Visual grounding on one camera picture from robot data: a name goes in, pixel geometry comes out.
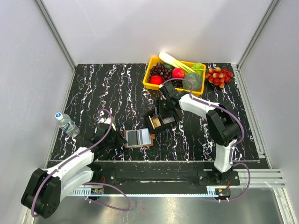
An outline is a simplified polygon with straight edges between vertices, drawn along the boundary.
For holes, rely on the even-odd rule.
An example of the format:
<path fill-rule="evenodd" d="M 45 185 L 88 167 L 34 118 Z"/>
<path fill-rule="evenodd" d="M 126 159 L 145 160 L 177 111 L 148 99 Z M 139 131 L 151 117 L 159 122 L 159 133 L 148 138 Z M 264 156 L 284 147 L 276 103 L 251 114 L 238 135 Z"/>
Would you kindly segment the black card box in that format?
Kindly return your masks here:
<path fill-rule="evenodd" d="M 174 116 L 159 116 L 161 126 L 154 129 L 150 121 L 150 118 L 153 117 L 153 112 L 154 110 L 148 111 L 143 116 L 144 123 L 150 134 L 158 134 L 165 130 L 175 128 L 183 118 L 183 113 L 180 110 L 178 110 Z"/>

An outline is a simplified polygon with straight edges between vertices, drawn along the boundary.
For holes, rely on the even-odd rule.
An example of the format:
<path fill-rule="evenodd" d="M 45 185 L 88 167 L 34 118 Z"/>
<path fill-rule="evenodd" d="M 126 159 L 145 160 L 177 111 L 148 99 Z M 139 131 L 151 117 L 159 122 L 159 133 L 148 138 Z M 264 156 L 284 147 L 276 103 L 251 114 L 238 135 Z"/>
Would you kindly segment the brown leather card holder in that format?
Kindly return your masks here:
<path fill-rule="evenodd" d="M 127 141 L 125 148 L 150 147 L 154 145 L 155 134 L 150 134 L 147 128 L 139 130 L 125 130 L 124 137 Z"/>

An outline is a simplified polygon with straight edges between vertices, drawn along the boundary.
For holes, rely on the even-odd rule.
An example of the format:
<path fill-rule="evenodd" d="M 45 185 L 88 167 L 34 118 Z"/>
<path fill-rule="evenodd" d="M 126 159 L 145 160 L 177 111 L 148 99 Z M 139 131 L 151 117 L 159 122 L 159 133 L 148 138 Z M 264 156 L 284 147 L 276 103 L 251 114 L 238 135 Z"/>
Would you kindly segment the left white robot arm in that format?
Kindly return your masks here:
<path fill-rule="evenodd" d="M 21 197 L 21 204 L 31 210 L 32 217 L 49 218 L 61 201 L 79 186 L 97 184 L 100 166 L 95 164 L 104 152 L 126 144 L 114 121 L 106 119 L 91 137 L 78 136 L 80 147 L 57 165 L 36 169 Z"/>

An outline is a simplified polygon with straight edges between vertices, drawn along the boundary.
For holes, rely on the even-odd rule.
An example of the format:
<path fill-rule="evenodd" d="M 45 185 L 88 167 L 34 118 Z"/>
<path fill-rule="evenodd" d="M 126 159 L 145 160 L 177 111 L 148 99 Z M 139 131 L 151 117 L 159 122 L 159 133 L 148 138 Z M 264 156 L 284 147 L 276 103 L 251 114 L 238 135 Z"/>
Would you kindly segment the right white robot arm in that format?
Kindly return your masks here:
<path fill-rule="evenodd" d="M 191 112 L 207 121 L 210 137 L 216 145 L 216 156 L 210 178 L 219 185 L 229 180 L 233 172 L 234 147 L 243 140 L 244 128 L 229 103 L 213 103 L 177 91 L 172 83 L 159 86 L 161 96 L 154 101 L 154 109 L 146 115 L 151 133 L 168 129 L 180 122 L 183 112 Z"/>

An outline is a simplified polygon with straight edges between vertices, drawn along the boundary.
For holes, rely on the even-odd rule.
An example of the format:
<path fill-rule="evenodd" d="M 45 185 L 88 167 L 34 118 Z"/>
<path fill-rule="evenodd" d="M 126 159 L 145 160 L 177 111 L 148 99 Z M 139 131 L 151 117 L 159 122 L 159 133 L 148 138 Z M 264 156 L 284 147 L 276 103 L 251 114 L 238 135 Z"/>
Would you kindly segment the red apple front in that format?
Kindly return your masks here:
<path fill-rule="evenodd" d="M 161 85 L 163 83 L 163 79 L 159 75 L 154 75 L 150 78 L 151 84 Z"/>

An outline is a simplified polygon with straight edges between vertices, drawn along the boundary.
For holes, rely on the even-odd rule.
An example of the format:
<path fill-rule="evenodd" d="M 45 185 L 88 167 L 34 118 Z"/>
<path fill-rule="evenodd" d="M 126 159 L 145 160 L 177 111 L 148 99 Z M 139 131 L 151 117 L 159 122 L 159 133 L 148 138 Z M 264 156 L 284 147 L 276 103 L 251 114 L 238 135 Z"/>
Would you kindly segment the red apple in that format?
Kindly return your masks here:
<path fill-rule="evenodd" d="M 185 77 L 185 71 L 182 68 L 174 68 L 171 75 L 175 80 L 182 81 Z"/>
<path fill-rule="evenodd" d="M 150 78 L 151 84 L 161 85 L 163 83 L 163 79 L 159 75 L 154 75 Z"/>

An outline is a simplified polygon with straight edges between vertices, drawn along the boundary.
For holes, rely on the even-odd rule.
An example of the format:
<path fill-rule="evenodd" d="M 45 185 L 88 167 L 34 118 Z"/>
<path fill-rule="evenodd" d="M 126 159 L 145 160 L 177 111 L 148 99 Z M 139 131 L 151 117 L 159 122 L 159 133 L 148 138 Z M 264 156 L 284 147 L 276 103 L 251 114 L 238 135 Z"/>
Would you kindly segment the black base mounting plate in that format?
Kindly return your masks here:
<path fill-rule="evenodd" d="M 239 186 L 238 172 L 221 174 L 213 162 L 203 161 L 95 161 L 89 165 L 92 182 L 183 182 L 207 186 Z"/>

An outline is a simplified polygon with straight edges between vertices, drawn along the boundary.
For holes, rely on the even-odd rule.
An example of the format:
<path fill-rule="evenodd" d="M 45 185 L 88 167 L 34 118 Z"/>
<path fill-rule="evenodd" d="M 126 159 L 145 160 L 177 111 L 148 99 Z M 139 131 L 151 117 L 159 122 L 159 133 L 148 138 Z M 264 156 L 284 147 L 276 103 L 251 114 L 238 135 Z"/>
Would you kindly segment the dark purple grape bunch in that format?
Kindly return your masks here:
<path fill-rule="evenodd" d="M 150 69 L 150 75 L 148 78 L 148 82 L 150 82 L 150 78 L 154 75 L 159 75 L 162 77 L 163 82 L 173 79 L 172 78 L 172 71 L 173 69 L 167 69 L 166 67 L 163 66 L 163 63 L 157 63 Z"/>

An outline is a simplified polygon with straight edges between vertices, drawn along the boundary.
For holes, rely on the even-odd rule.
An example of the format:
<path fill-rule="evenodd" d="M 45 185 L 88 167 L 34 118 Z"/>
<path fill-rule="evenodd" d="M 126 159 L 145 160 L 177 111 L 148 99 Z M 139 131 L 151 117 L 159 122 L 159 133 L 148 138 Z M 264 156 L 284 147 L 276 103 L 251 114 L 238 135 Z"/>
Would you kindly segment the red apple back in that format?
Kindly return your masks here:
<path fill-rule="evenodd" d="M 182 81 L 185 77 L 185 71 L 182 68 L 174 68 L 171 75 L 175 80 Z"/>

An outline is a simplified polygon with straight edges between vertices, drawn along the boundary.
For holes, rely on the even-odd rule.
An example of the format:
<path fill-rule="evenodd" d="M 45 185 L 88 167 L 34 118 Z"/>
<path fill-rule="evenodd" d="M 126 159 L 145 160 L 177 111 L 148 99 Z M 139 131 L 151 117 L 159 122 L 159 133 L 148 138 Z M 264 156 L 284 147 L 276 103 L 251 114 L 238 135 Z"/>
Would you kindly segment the green cucumber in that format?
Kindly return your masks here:
<path fill-rule="evenodd" d="M 163 63 L 163 66 L 166 67 L 167 69 L 174 69 L 174 67 L 170 64 Z"/>

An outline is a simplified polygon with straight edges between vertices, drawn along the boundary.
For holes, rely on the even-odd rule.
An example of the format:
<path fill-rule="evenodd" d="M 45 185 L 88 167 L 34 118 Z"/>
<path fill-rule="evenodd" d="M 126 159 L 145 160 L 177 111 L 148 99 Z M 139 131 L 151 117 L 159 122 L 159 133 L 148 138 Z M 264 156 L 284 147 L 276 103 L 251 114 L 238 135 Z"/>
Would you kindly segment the clear plastic water bottle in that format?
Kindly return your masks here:
<path fill-rule="evenodd" d="M 56 125 L 63 130 L 71 138 L 76 138 L 80 129 L 76 126 L 75 122 L 65 113 L 58 112 L 55 114 Z"/>

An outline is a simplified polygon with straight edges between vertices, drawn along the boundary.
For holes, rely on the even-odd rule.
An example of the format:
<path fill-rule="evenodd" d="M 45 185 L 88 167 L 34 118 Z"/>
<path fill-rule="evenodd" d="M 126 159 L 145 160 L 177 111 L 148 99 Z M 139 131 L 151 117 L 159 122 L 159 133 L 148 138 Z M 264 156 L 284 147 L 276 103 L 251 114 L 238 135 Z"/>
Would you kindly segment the green netted melon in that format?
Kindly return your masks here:
<path fill-rule="evenodd" d="M 202 87 L 202 78 L 196 72 L 188 73 L 184 76 L 184 80 L 182 81 L 183 89 L 191 90 L 193 86 L 194 91 L 200 91 Z"/>

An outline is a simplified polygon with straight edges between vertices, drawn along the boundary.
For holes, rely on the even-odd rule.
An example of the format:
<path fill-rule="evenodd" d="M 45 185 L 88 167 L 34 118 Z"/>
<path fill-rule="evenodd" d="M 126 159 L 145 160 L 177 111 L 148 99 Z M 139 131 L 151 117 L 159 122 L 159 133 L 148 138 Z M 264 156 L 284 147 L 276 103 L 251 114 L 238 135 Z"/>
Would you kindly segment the yellow plastic basket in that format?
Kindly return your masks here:
<path fill-rule="evenodd" d="M 149 75 L 150 75 L 150 69 L 152 69 L 152 67 L 154 65 L 156 65 L 157 63 L 160 63 L 160 62 L 162 62 L 162 60 L 159 57 L 157 57 L 157 56 L 152 56 L 150 58 L 150 61 L 149 61 L 149 64 L 148 64 L 148 67 L 146 69 L 146 72 L 145 72 L 145 75 L 144 75 L 144 78 L 143 78 L 143 82 L 142 82 L 143 85 L 147 89 L 150 89 L 150 90 L 159 90 L 159 85 L 157 85 L 157 84 L 151 84 L 150 82 L 148 82 L 148 78 L 149 78 Z M 198 91 L 193 91 L 192 92 L 192 94 L 194 96 L 196 96 L 196 97 L 199 97 L 204 92 L 206 65 L 202 64 L 201 68 L 202 68 L 202 71 L 200 72 L 200 75 L 201 75 L 202 86 L 201 86 L 201 88 Z"/>

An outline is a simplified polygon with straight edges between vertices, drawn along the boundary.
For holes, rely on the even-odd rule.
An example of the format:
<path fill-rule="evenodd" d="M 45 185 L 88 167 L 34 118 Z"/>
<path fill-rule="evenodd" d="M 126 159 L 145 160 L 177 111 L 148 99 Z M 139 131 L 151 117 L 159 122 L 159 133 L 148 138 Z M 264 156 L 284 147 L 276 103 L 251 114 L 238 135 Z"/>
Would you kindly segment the white green leek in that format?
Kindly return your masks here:
<path fill-rule="evenodd" d="M 167 63 L 175 68 L 181 68 L 185 71 L 185 73 L 191 73 L 194 72 L 190 67 L 187 65 L 183 64 L 179 60 L 175 59 L 171 55 L 167 54 L 166 52 L 160 52 L 158 57 L 164 62 Z"/>

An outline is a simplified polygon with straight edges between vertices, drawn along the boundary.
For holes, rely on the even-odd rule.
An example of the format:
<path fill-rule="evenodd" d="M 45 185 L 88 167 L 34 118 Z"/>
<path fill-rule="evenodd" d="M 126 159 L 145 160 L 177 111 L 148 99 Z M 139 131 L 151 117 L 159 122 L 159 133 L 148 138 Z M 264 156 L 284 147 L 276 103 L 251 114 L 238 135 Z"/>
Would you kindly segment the red cherry cluster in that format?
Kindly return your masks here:
<path fill-rule="evenodd" d="M 220 88 L 224 88 L 228 85 L 233 77 L 233 72 L 229 71 L 226 68 L 209 68 L 207 73 L 205 74 L 205 80 L 209 83 L 218 86 Z"/>

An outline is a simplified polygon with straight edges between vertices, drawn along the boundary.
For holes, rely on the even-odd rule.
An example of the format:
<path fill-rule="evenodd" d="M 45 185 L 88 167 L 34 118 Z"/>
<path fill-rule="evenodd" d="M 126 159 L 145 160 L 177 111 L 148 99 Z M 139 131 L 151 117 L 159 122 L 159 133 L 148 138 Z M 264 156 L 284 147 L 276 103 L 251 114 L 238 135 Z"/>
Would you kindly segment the aluminium frame rail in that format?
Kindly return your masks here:
<path fill-rule="evenodd" d="M 231 200 L 231 188 L 244 191 L 249 188 L 279 188 L 284 183 L 277 170 L 261 172 L 259 170 L 237 170 L 227 180 L 216 183 L 208 178 L 211 171 L 200 171 L 195 175 L 169 180 L 125 180 L 113 178 L 111 183 L 85 182 L 90 170 L 82 170 L 66 184 L 45 184 L 40 196 L 61 202 L 67 196 L 101 197 L 212 197 Z"/>

